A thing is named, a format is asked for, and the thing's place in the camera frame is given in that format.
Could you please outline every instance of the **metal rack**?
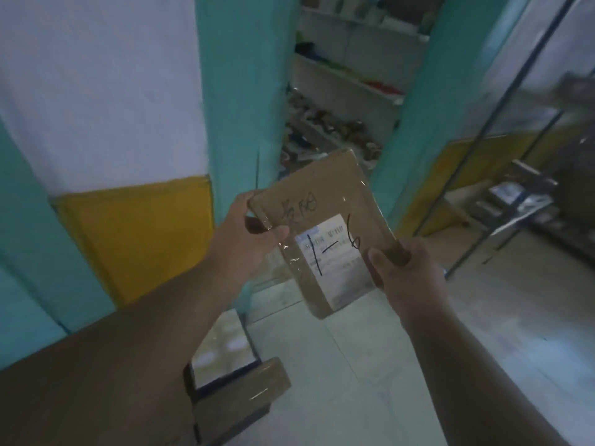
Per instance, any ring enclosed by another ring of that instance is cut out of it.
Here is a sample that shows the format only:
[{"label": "metal rack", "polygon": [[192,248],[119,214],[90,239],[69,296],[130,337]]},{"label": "metal rack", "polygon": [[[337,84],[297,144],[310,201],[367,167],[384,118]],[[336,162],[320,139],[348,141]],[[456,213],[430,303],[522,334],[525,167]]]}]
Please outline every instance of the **metal rack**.
[{"label": "metal rack", "polygon": [[[434,200],[430,209],[425,214],[425,217],[421,221],[420,225],[414,232],[414,236],[417,236],[424,225],[427,223],[428,219],[432,216],[435,212],[436,208],[441,202],[449,203],[451,209],[455,211],[460,217],[463,217],[466,222],[469,222],[472,226],[479,228],[482,233],[480,238],[474,242],[471,247],[467,249],[467,251],[455,262],[455,264],[446,272],[446,277],[452,277],[455,271],[463,264],[465,261],[471,256],[471,254],[478,248],[480,245],[487,240],[492,235],[495,235],[498,232],[508,229],[512,226],[519,226],[519,223],[523,221],[527,216],[535,214],[538,210],[531,212],[529,215],[519,216],[517,208],[529,197],[536,189],[538,189],[545,179],[551,177],[552,174],[557,172],[561,167],[569,164],[577,152],[583,147],[584,144],[595,141],[595,125],[585,128],[585,130],[579,134],[576,138],[571,140],[565,147],[562,148],[559,156],[554,161],[554,163],[547,166],[547,168],[539,172],[535,177],[530,179],[527,184],[524,186],[524,190],[521,194],[517,196],[517,198],[499,215],[497,218],[494,219],[493,222],[489,222],[487,224],[481,223],[476,219],[473,219],[469,215],[467,215],[463,210],[459,210],[453,208],[454,205],[449,200],[448,195],[452,195],[456,191],[452,191],[449,194],[449,187],[456,181],[457,177],[461,173],[462,168],[467,164],[469,158],[475,153],[475,151],[480,147],[483,140],[486,138],[489,130],[494,126],[496,120],[502,113],[505,106],[510,102],[513,95],[518,91],[522,82],[525,80],[525,77],[529,74],[535,62],[539,58],[539,55],[545,48],[546,44],[549,42],[551,37],[553,36],[554,32],[560,26],[560,23],[566,17],[566,14],[570,11],[571,7],[575,3],[576,0],[565,0],[561,8],[556,13],[554,19],[547,27],[544,34],[541,36],[535,47],[533,48],[532,52],[530,53],[529,57],[517,73],[516,77],[510,83],[510,86],[506,89],[502,98],[496,104],[494,110],[490,113],[490,116],[487,118],[483,126],[481,127],[479,133],[474,138],[473,142],[471,143],[469,149],[465,153],[465,156],[461,159],[459,164],[457,165],[454,172],[450,175],[449,179],[446,181],[440,195]],[[567,104],[563,105],[564,107],[560,108],[558,112],[554,115],[552,119],[547,123],[547,125],[537,134],[535,139],[532,143],[527,147],[524,151],[523,155],[521,156],[521,161],[525,160],[529,154],[535,149],[535,147],[540,143],[543,137],[554,127],[554,125],[561,119],[563,114],[565,113],[565,107]],[[483,182],[483,184],[487,187],[488,182]],[[505,239],[497,250],[501,250],[505,247],[510,240],[518,233],[519,229],[517,228],[516,232],[510,235],[507,239]]]}]

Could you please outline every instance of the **tiled floor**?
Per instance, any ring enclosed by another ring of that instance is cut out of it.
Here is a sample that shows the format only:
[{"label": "tiled floor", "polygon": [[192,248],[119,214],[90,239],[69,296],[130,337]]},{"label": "tiled floor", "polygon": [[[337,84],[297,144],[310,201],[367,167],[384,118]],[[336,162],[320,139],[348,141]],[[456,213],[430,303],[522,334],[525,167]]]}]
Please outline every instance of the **tiled floor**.
[{"label": "tiled floor", "polygon": [[[278,291],[272,311],[280,311],[267,315],[261,304],[248,331],[263,359],[281,358],[293,386],[231,444],[446,444],[411,343],[381,292],[319,321],[292,284],[278,286],[261,298]],[[577,446],[595,438],[594,288],[594,270],[529,233],[449,283],[459,317]]]}]

